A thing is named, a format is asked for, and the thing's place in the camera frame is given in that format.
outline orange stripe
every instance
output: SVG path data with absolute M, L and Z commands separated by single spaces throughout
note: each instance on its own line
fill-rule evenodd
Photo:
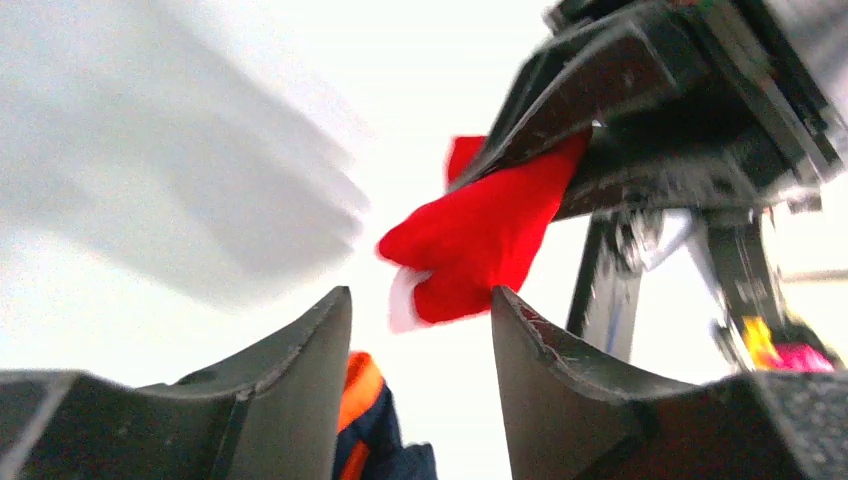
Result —
M 382 390 L 383 374 L 371 355 L 365 352 L 352 353 L 347 364 L 338 432 L 341 433 L 374 406 Z
M 362 470 L 365 469 L 365 461 L 368 459 L 369 453 L 367 445 L 356 442 L 339 480 L 359 480 L 362 477 Z

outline white wall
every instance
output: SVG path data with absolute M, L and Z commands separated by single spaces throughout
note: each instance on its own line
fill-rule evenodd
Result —
M 257 91 L 201 46 L 179 45 L 187 36 L 141 18 L 143 8 L 83 3 L 0 7 L 0 54 L 14 66 L 0 73 L 4 87 L 23 82 L 31 88 L 18 92 L 40 92 L 53 114 L 70 112 L 64 122 L 3 117 L 0 138 L 17 170 L 0 185 L 0 367 L 82 368 L 132 386 L 173 381 L 347 284 L 352 347 L 380 363 L 405 440 L 434 444 L 443 479 L 509 478 L 488 320 L 390 336 L 394 270 L 372 252 L 390 226 L 441 194 L 449 137 L 488 129 L 519 63 L 546 33 L 547 1 L 172 2 Z M 152 73 L 139 78 L 130 74 L 136 68 Z M 106 86 L 153 106 L 123 104 Z M 320 253 L 302 244 L 320 232 L 286 228 L 280 218 L 298 208 L 297 196 L 257 174 L 261 155 L 243 154 L 254 142 L 236 136 L 262 139 L 274 161 L 303 140 L 296 125 L 263 109 L 262 95 L 296 105 L 341 142 L 356 160 L 349 175 L 370 199 L 370 211 L 357 214 L 365 228 L 356 253 L 323 245 L 339 260 L 311 277 L 273 269 L 295 261 L 292 251 Z M 231 123 L 215 123 L 221 118 Z M 195 138 L 198 130 L 209 135 Z M 340 151 L 323 154 L 328 165 L 345 162 Z M 554 227 L 522 291 L 560 324 L 585 227 L 585 218 Z M 646 278 L 634 361 L 700 382 L 724 371 L 702 336 L 714 305 L 692 268 L 682 251 Z M 681 277 L 693 279 L 689 288 Z M 657 347 L 655 335 L 669 334 L 683 340 Z M 684 357 L 693 344 L 709 360 Z

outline white surface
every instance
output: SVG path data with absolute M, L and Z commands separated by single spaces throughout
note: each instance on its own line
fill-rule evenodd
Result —
M 253 282 L 233 266 L 207 227 L 198 223 L 197 215 L 219 204 L 239 204 L 241 210 L 230 217 L 232 223 L 218 228 L 243 254 L 259 255 L 253 259 L 260 263 L 274 261 L 275 252 L 285 255 L 292 247 L 303 247 L 291 244 L 295 237 L 268 230 L 263 223 L 244 221 L 254 216 L 273 220 L 275 212 L 282 210 L 271 208 L 265 197 L 245 198 L 243 189 L 250 191 L 249 184 L 242 190 L 229 190 L 231 182 L 246 181 L 240 177 L 244 165 L 238 163 L 238 156 L 211 164 L 197 153 L 171 159 L 183 178 L 194 178 L 198 169 L 214 175 L 214 182 L 195 186 L 200 189 L 194 198 L 197 208 L 186 211 L 163 191 L 157 180 L 158 164 L 136 161 L 121 149 L 126 131 L 100 132 L 114 142 L 108 155 L 88 144 L 73 155 L 65 155 L 67 145 L 49 145 L 44 156 L 47 164 L 75 174 L 99 200 L 78 205 L 73 213 L 62 208 L 51 211 L 51 222 L 46 223 L 28 215 L 13 219 L 3 204 L 0 367 L 81 368 L 133 386 L 173 381 L 281 328 L 333 285 L 348 284 L 354 296 L 352 347 L 367 349 L 379 362 L 395 391 L 405 440 L 434 444 L 444 480 L 509 478 L 488 320 L 391 336 L 387 294 L 395 270 L 374 258 L 373 245 L 412 209 L 441 194 L 449 137 L 488 129 L 519 63 L 546 33 L 540 19 L 546 4 L 544 0 L 415 5 L 385 0 L 173 2 L 174 11 L 232 65 L 266 92 L 296 104 L 356 157 L 358 163 L 350 175 L 372 205 L 362 218 L 366 228 L 357 253 L 341 265 L 327 266 L 315 278 L 297 279 L 299 288 L 292 282 Z M 262 124 L 256 111 L 247 109 L 247 101 L 238 96 L 240 92 L 226 84 L 203 84 L 204 78 L 220 72 L 198 67 L 200 84 L 180 77 L 156 77 L 159 73 L 153 66 L 197 59 L 190 51 L 184 58 L 160 58 L 164 54 L 152 47 L 139 54 L 137 42 L 150 41 L 144 37 L 149 25 L 140 26 L 140 20 L 126 11 L 114 10 L 105 1 L 49 5 L 28 7 L 36 9 L 30 11 L 0 7 L 0 18 L 6 22 L 36 17 L 42 22 L 18 25 L 29 29 L 31 36 L 19 37 L 16 43 L 11 35 L 20 32 L 5 25 L 3 32 L 10 37 L 4 37 L 0 46 L 4 58 L 11 55 L 23 62 L 33 52 L 41 57 L 29 58 L 35 63 L 26 68 L 34 70 L 21 78 L 12 78 L 9 72 L 27 71 L 23 64 L 7 64 L 18 69 L 6 68 L 3 81 L 49 80 L 54 83 L 38 88 L 51 93 L 47 101 L 60 109 L 93 108 L 101 102 L 108 110 L 111 100 L 89 88 L 85 76 L 62 72 L 51 76 L 42 68 L 55 65 L 56 56 L 78 46 L 72 42 L 78 35 L 89 40 L 85 45 L 90 50 L 73 50 L 77 66 L 94 64 L 101 69 L 97 72 L 117 76 L 115 85 L 126 88 L 147 89 L 150 82 L 155 83 L 160 90 L 148 92 L 147 98 L 176 111 L 189 106 L 174 104 L 174 97 L 166 96 L 168 89 L 188 89 L 194 95 L 191 101 L 211 102 L 243 122 L 254 122 L 252 128 L 263 138 L 285 148 L 286 136 L 292 133 Z M 12 9 L 17 17 L 10 15 Z M 71 12 L 78 22 L 68 21 Z M 107 17 L 113 30 L 95 28 Z M 101 37 L 92 38 L 95 34 Z M 160 38 L 164 45 L 172 40 L 167 35 Z M 114 59 L 126 61 L 126 68 L 110 70 Z M 152 69 L 152 76 L 121 77 L 133 67 Z M 315 82 L 321 82 L 320 89 Z M 116 118 L 127 112 L 142 123 L 118 127 L 144 127 L 143 112 L 119 111 Z M 84 118 L 77 121 L 86 126 Z M 38 145 L 45 132 L 37 124 L 28 126 L 18 138 L 3 137 L 3 141 Z M 155 145 L 168 132 L 169 127 L 162 125 L 140 135 Z M 201 141 L 194 147 L 203 145 Z M 44 187 L 44 165 L 24 165 L 25 170 L 30 167 L 26 175 L 4 177 L 5 182 L 15 182 L 14 188 L 9 190 L 7 184 L 0 192 L 8 196 L 10 191 Z M 51 188 L 42 194 L 46 191 L 50 197 Z M 60 198 L 57 203 L 65 201 L 69 200 Z M 294 199 L 283 203 L 283 209 L 296 206 Z M 30 207 L 22 208 L 28 212 Z M 542 314 L 559 324 L 568 312 L 585 227 L 585 218 L 554 227 L 522 291 Z M 108 231 L 109 241 L 104 248 L 91 248 L 74 235 L 81 231 Z M 115 249 L 133 261 L 117 261 L 121 257 L 112 255 Z M 704 341 L 698 337 L 700 330 L 687 328 L 690 320 L 696 325 L 706 321 L 699 318 L 699 309 L 706 305 L 698 297 L 701 287 L 694 284 L 696 293 L 691 295 L 679 293 L 685 288 L 679 286 L 678 277 L 694 278 L 686 262 L 685 252 L 681 253 L 645 280 L 639 314 L 652 320 L 641 322 L 636 335 L 646 345 L 655 345 L 651 337 L 658 332 L 663 337 L 669 334 L 659 326 L 669 318 L 676 322 L 674 332 L 693 343 Z M 152 270 L 140 273 L 148 268 Z M 161 281 L 165 277 L 172 282 Z M 177 289 L 174 282 L 192 288 Z M 246 296 L 260 290 L 262 295 Z M 209 295 L 220 298 L 228 293 L 249 301 L 226 306 L 209 301 Z M 695 366 L 694 360 L 668 358 L 695 351 L 691 345 L 672 345 L 669 350 L 639 347 L 634 356 L 637 364 L 659 371 L 673 365 L 666 372 L 672 376 L 710 377 L 713 372 Z

